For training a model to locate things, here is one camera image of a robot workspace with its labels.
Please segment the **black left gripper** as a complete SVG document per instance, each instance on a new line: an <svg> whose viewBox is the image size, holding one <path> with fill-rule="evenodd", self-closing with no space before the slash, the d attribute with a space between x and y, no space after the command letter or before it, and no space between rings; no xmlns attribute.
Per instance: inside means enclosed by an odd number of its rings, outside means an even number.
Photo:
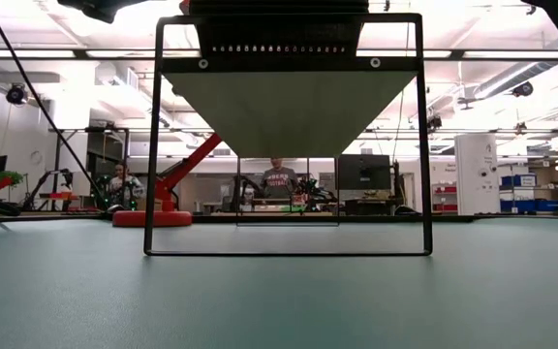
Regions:
<svg viewBox="0 0 558 349"><path fill-rule="evenodd" d="M57 0L57 3L101 22L113 23L119 10L145 1L147 0Z"/></svg>

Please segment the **black metal rack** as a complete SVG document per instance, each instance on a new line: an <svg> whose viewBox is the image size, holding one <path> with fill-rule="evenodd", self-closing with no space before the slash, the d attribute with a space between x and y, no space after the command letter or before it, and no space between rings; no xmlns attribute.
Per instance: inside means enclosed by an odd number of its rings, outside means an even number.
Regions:
<svg viewBox="0 0 558 349"><path fill-rule="evenodd" d="M65 210L105 209L115 201L110 181L115 167L126 166L130 131L87 126L52 129L51 184L48 190Z"/></svg>

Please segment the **person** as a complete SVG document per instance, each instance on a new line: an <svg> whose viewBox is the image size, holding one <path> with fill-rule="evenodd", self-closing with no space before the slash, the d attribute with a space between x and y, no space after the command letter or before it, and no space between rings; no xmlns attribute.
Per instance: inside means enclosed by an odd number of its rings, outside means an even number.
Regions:
<svg viewBox="0 0 558 349"><path fill-rule="evenodd" d="M292 168L283 165L282 158L271 158L271 168L263 173L261 187L268 199L290 199L298 185Z"/></svg>
<svg viewBox="0 0 558 349"><path fill-rule="evenodd" d="M123 164L117 164L114 177L108 184L110 204L135 210L138 207L138 200L144 197L145 187L140 180L131 175Z"/></svg>

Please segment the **red desk lamp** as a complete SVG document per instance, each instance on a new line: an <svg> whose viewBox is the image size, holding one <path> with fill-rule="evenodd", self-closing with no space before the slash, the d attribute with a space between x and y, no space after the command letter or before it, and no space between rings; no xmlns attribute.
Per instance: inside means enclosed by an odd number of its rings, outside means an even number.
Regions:
<svg viewBox="0 0 558 349"><path fill-rule="evenodd" d="M145 210L119 210L113 216L115 227L140 228L182 227L193 223L190 212L180 211L178 201L173 200L173 189L190 171L192 171L221 141L212 134L188 157L167 168L160 174L156 170L148 172L154 175L154 182L148 183L153 190L153 197L146 199Z"/></svg>

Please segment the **black computer monitor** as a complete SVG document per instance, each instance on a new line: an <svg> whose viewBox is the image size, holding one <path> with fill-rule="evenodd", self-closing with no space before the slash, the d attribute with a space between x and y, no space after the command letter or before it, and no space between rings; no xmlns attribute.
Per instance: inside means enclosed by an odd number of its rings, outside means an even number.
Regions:
<svg viewBox="0 0 558 349"><path fill-rule="evenodd" d="M389 190L391 163L387 155L343 154L338 158L340 190Z"/></svg>

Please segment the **white pillar with signs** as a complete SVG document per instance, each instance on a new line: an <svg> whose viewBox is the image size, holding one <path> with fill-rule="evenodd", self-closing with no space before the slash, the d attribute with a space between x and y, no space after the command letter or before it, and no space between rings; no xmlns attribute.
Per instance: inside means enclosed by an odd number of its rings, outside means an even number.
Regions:
<svg viewBox="0 0 558 349"><path fill-rule="evenodd" d="M464 134L454 138L458 213L500 212L497 144L494 134Z"/></svg>

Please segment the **blue labelled storage bin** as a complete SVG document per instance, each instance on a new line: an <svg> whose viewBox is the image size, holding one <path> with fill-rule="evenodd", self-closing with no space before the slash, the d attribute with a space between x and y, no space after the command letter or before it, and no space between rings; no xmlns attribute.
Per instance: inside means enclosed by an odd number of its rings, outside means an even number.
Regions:
<svg viewBox="0 0 558 349"><path fill-rule="evenodd" d="M501 177L501 186L512 187L536 187L537 177L534 174L514 174Z"/></svg>

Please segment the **wooden shelf with black frame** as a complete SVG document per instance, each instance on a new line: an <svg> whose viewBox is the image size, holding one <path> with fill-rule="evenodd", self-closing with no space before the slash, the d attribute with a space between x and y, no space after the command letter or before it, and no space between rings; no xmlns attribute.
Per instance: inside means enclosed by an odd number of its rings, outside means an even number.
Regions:
<svg viewBox="0 0 558 349"><path fill-rule="evenodd" d="M412 56L204 56L195 26L310 16L414 25ZM292 13L170 16L156 25L154 80L169 81L239 157L336 158L410 83L425 92L418 13Z"/></svg>

